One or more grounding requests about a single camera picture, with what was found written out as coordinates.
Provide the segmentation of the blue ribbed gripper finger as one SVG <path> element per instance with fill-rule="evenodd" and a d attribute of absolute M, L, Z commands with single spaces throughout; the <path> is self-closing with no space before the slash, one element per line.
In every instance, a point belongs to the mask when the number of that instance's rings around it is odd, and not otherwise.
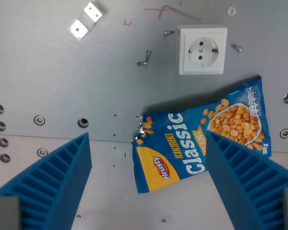
<path fill-rule="evenodd" d="M 9 180 L 0 197 L 19 199 L 23 230 L 70 230 L 91 168 L 84 133 Z"/>
<path fill-rule="evenodd" d="M 284 230 L 288 170 L 214 132 L 206 166 L 236 230 Z"/>

